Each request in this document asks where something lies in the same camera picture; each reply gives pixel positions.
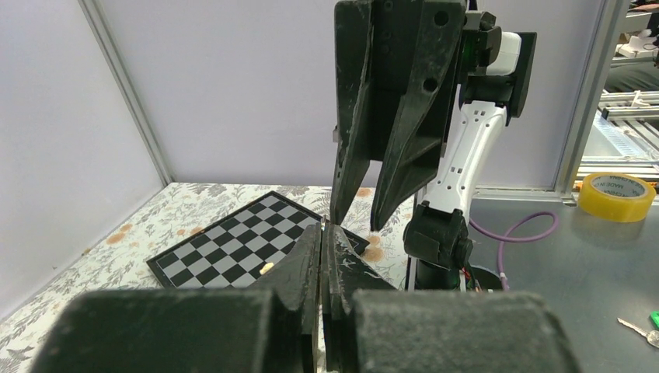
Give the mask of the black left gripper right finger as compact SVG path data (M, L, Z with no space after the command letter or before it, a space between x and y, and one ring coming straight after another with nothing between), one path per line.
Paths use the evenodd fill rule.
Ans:
M333 371L569 372L558 318L529 293L399 291L329 228Z

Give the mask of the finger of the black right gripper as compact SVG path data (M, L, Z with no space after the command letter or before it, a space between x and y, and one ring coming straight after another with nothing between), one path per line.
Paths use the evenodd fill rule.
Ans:
M371 230L381 230L397 207L437 175L441 134L422 128L459 42L464 1L421 2L406 91L392 122L375 197Z
M330 219L341 225L370 166L363 142L368 118L372 1L339 1L334 7L338 146Z

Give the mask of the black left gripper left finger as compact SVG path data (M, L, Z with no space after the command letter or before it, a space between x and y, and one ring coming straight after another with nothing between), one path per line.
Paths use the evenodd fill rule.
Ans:
M71 301L33 372L313 372L322 226L246 288L92 291Z

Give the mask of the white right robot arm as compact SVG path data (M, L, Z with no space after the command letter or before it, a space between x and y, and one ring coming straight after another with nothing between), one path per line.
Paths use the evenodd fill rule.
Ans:
M495 141L521 116L538 35L503 30L474 1L339 1L334 7L340 224L372 162L382 229L413 198L403 245L412 290L476 288L468 227Z

